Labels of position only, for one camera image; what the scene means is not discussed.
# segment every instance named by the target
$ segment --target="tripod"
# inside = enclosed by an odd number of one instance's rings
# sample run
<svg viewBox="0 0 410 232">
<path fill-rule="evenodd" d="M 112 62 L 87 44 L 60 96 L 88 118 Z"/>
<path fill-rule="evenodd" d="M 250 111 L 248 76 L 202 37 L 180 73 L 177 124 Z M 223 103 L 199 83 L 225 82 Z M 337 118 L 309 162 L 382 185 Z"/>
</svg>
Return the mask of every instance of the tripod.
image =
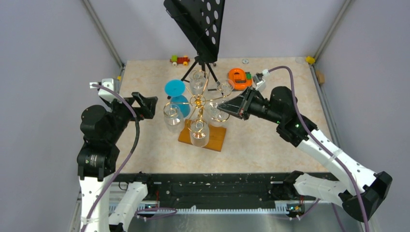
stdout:
<svg viewBox="0 0 410 232">
<path fill-rule="evenodd" d="M 214 71 L 212 70 L 211 65 L 210 65 L 209 63 L 205 63 L 205 62 L 201 59 L 200 56 L 195 57 L 195 62 L 191 65 L 191 67 L 188 69 L 188 71 L 185 73 L 185 75 L 181 78 L 181 81 L 186 81 L 186 82 L 188 82 L 188 83 L 190 82 L 190 81 L 186 80 L 186 79 L 187 79 L 187 76 L 190 74 L 190 72 L 192 71 L 192 69 L 193 69 L 197 64 L 199 64 L 199 65 L 201 66 L 201 69 L 202 69 L 202 71 L 204 71 L 204 72 L 205 72 L 205 65 L 206 65 L 206 66 L 208 67 L 209 71 L 211 72 L 211 75 L 212 75 L 212 77 L 214 78 L 215 83 L 218 82 L 218 79 L 217 79 L 217 77 L 216 77 Z M 208 91 L 215 91 L 215 90 L 216 90 L 215 88 L 213 88 L 213 89 L 208 89 Z"/>
</svg>

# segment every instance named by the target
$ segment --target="white wall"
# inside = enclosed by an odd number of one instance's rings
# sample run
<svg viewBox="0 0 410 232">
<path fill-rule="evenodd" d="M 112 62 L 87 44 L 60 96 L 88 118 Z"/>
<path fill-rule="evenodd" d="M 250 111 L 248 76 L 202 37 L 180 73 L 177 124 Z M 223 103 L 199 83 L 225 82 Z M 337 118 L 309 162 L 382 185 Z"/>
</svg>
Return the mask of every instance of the white wall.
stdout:
<svg viewBox="0 0 410 232">
<path fill-rule="evenodd" d="M 393 183 L 382 231 L 408 231 L 410 1 L 355 1 L 319 60 L 343 149 Z"/>
<path fill-rule="evenodd" d="M 163 2 L 91 1 L 123 60 L 194 57 L 195 49 Z M 227 0 L 219 57 L 313 56 L 343 2 Z"/>
<path fill-rule="evenodd" d="M 119 74 L 80 0 L 0 3 L 1 231 L 68 231 L 88 82 Z"/>
</svg>

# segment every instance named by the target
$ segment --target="tabletop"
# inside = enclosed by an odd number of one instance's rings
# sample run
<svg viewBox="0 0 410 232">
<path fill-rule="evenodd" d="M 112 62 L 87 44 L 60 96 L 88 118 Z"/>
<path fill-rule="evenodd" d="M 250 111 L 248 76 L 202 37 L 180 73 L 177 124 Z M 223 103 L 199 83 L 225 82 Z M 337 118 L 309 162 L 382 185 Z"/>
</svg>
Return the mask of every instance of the tabletop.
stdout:
<svg viewBox="0 0 410 232">
<path fill-rule="evenodd" d="M 233 68 L 241 68 L 252 75 L 264 69 L 286 65 L 291 68 L 295 82 L 295 93 L 300 112 L 316 123 L 319 129 L 330 138 L 322 106 L 307 63 L 296 62 L 295 58 L 220 58 L 212 67 L 218 79 L 227 78 Z M 130 97 L 132 92 L 140 92 L 144 97 L 157 96 L 158 103 L 153 119 L 140 121 L 138 146 L 122 173 L 276 173 L 299 170 L 303 172 L 327 171 L 315 159 L 285 142 L 276 133 L 276 124 L 251 116 L 243 121 L 231 117 L 225 122 L 227 129 L 222 151 L 217 152 L 178 142 L 179 134 L 166 128 L 163 107 L 169 102 L 164 92 L 165 84 L 180 79 L 189 66 L 172 66 L 169 60 L 130 60 L 127 62 L 122 79 L 120 95 Z M 209 88 L 215 88 L 212 78 Z M 262 91 L 269 98 L 276 86 L 290 88 L 289 73 L 277 70 L 266 78 L 266 88 Z M 228 98 L 237 96 L 233 92 Z M 124 130 L 117 142 L 120 155 L 117 168 L 128 155 L 135 137 L 135 127 Z"/>
</svg>

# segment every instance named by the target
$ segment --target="wooden board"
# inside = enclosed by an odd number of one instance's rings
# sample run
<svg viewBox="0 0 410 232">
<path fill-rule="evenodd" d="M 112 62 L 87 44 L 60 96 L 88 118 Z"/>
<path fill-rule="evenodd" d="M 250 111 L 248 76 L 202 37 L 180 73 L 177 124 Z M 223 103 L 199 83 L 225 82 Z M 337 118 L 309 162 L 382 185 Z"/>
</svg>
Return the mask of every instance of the wooden board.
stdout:
<svg viewBox="0 0 410 232">
<path fill-rule="evenodd" d="M 204 146 L 206 149 L 221 151 L 223 140 L 225 139 L 226 128 L 224 127 L 214 127 L 209 125 L 209 143 Z M 185 128 L 179 134 L 178 141 L 186 144 L 191 144 L 190 130 L 187 127 L 187 121 L 185 120 Z"/>
</svg>

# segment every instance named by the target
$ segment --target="black music stand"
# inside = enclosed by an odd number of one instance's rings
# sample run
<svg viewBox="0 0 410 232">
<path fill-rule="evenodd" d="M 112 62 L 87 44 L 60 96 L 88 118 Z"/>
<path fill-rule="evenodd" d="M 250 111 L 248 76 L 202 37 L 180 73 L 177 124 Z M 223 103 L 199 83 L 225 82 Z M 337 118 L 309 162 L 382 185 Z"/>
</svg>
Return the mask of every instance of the black music stand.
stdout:
<svg viewBox="0 0 410 232">
<path fill-rule="evenodd" d="M 187 76 L 195 65 L 199 64 L 204 72 L 206 65 L 217 82 L 210 63 L 218 60 L 225 0 L 165 0 L 164 6 L 198 54 L 181 81 L 189 82 L 186 80 Z"/>
</svg>

